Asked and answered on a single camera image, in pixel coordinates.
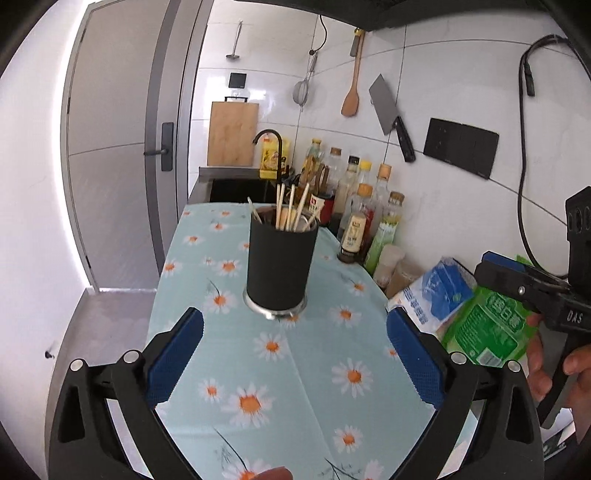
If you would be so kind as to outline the person's left hand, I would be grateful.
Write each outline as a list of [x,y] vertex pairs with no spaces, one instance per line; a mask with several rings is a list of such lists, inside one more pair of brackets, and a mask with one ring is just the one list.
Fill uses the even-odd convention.
[[252,477],[252,480],[293,480],[293,473],[286,467],[275,467]]

